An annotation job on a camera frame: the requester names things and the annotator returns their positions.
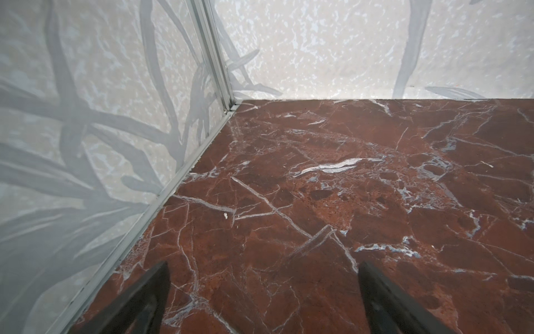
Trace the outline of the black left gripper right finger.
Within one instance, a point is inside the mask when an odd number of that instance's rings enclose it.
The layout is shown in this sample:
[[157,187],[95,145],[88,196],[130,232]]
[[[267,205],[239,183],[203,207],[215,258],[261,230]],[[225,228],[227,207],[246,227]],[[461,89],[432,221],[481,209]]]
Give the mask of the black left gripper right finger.
[[371,333],[453,332],[371,263],[359,265],[358,282]]

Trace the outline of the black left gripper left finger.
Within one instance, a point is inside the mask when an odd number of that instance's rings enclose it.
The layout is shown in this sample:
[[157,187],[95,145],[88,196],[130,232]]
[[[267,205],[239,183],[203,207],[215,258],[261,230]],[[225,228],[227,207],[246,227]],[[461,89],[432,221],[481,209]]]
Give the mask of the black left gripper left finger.
[[159,333],[169,291],[170,271],[162,261],[75,333]]

